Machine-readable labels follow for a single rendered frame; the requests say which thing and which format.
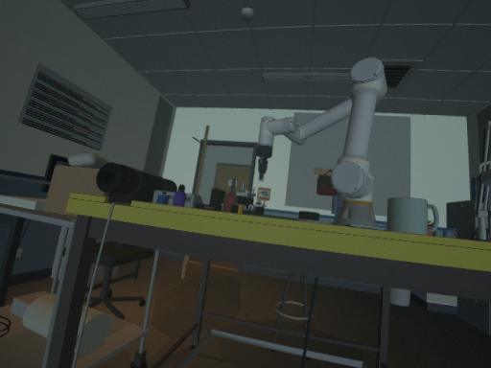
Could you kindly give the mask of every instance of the door frame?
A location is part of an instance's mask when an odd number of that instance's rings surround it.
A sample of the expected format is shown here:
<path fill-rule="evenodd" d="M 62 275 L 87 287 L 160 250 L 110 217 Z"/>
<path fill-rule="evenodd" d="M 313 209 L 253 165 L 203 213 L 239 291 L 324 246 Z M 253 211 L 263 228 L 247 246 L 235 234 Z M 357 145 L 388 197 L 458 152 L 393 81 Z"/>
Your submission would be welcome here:
<path fill-rule="evenodd" d="M 195 192 L 196 189 L 196 184 L 198 181 L 198 171 L 199 171 L 199 161 L 201 160 L 201 155 L 203 152 L 203 140 L 198 141 L 199 142 L 199 155 L 198 155 L 198 162 L 196 164 L 196 172 L 195 172 L 195 180 L 193 183 L 193 193 Z M 256 150 L 257 150 L 257 143 L 252 143 L 252 142 L 234 142 L 234 141 L 208 141 L 206 143 L 206 146 L 225 146 L 225 147 L 245 147 L 245 148 L 252 148 L 252 157 L 251 157 L 251 163 L 250 163 L 250 177 L 249 177 L 249 189 L 252 191 L 252 183 L 254 181 L 254 172 L 256 169 Z"/>

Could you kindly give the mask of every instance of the ceiling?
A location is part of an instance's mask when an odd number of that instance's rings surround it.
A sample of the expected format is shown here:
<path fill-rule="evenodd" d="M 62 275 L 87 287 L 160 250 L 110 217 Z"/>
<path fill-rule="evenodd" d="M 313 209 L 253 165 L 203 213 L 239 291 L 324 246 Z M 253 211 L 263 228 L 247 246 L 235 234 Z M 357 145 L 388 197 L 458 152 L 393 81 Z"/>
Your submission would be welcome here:
<path fill-rule="evenodd" d="M 74 12 L 93 0 L 61 1 Z M 328 110 L 349 97 L 349 80 L 266 83 L 262 73 L 349 72 L 363 58 L 412 65 L 377 112 L 468 116 L 491 101 L 490 0 L 190 3 L 80 20 L 176 107 Z"/>

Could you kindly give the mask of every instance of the floor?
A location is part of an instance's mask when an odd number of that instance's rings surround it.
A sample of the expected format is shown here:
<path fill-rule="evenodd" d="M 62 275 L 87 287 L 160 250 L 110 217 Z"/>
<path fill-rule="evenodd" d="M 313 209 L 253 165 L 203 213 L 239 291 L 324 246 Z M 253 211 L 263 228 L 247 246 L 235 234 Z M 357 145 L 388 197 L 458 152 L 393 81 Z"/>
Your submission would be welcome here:
<path fill-rule="evenodd" d="M 181 280 L 182 263 L 161 258 L 157 270 L 146 340 L 148 366 L 162 357 L 194 323 L 199 287 L 200 259 L 191 258 L 186 277 Z M 237 266 L 212 262 L 208 280 L 205 311 L 274 326 L 277 314 L 274 304 L 281 301 L 284 280 L 250 275 L 236 271 Z M 126 279 L 111 286 L 114 296 L 145 296 L 149 289 L 152 259 L 142 262 L 137 280 Z M 132 264 L 120 266 L 119 274 L 132 272 Z M 7 304 L 18 295 L 50 291 L 51 279 L 11 287 Z M 309 285 L 309 300 L 312 292 Z M 292 282 L 288 300 L 302 302 L 302 284 Z M 317 287 L 311 334 L 376 345 L 378 338 L 379 303 L 377 294 L 333 287 Z M 116 302 L 126 320 L 143 325 L 145 307 L 137 302 Z M 109 312 L 105 306 L 96 307 Z M 285 313 L 301 316 L 303 308 L 287 305 Z M 303 323 L 283 319 L 282 328 L 303 332 Z M 203 317 L 201 336 L 210 329 L 272 342 L 273 333 Z M 303 338 L 280 334 L 278 343 L 303 349 Z M 192 352 L 191 336 L 162 365 L 177 368 Z M 139 343 L 101 365 L 102 368 L 129 367 Z M 356 348 L 310 342 L 312 351 L 364 360 L 367 368 L 376 368 L 376 354 Z M 301 356 L 272 353 L 268 349 L 210 337 L 197 357 L 189 365 L 214 368 L 300 368 Z M 314 359 L 307 360 L 306 368 L 342 367 Z M 391 306 L 388 337 L 388 368 L 487 368 L 491 367 L 491 337 L 462 321 L 455 315 L 430 312 L 411 301 L 408 308 Z"/>

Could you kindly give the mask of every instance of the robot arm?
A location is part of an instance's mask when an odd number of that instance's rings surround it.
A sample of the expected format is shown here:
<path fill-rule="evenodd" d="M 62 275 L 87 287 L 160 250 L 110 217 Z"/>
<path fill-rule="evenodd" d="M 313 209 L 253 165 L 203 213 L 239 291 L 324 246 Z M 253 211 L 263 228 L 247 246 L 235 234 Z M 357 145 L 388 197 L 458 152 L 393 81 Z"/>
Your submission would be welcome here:
<path fill-rule="evenodd" d="M 366 160 L 375 114 L 375 105 L 386 94 L 384 65 L 377 58 L 359 61 L 351 69 L 350 99 L 316 116 L 302 126 L 295 118 L 274 120 L 267 116 L 261 121 L 256 155 L 259 157 L 259 180 L 264 180 L 268 158 L 272 155 L 275 135 L 283 134 L 297 145 L 322 130 L 350 117 L 343 156 L 333 170 L 335 189 L 353 198 L 371 196 L 373 176 Z"/>

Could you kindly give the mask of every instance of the desk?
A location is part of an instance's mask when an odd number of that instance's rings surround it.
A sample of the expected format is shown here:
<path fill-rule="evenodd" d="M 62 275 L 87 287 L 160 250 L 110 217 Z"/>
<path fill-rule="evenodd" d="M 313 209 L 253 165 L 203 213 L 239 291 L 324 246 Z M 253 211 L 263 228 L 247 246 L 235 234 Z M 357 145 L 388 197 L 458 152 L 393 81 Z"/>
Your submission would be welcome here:
<path fill-rule="evenodd" d="M 109 208 L 103 197 L 70 195 L 67 212 L 79 216 L 46 350 L 48 368 L 71 364 L 84 283 Z M 484 241 L 250 218 L 134 201 L 130 207 L 114 208 L 105 240 L 189 254 L 206 262 L 214 259 L 381 286 L 379 367 L 387 356 L 389 288 L 491 300 L 491 244 Z M 198 340 L 199 326 L 193 336 L 194 342 Z"/>
<path fill-rule="evenodd" d="M 17 253 L 22 229 L 24 228 L 25 219 L 60 226 L 61 231 L 58 238 L 58 251 L 62 252 L 65 243 L 70 241 L 68 233 L 73 229 L 76 217 L 59 215 L 46 211 L 28 210 L 5 204 L 0 204 L 0 214 L 3 214 L 0 225 L 5 224 L 11 228 L 10 230 L 7 230 L 9 236 L 4 247 L 4 252 L 0 255 L 0 307 L 4 307 L 9 283 L 11 281 L 13 263 L 15 262 L 15 255 Z M 61 258 L 59 252 L 57 252 L 55 258 L 55 271 L 59 269 L 59 260 Z M 54 277 L 51 293 L 55 292 L 54 288 L 57 284 L 57 279 L 58 277 Z"/>

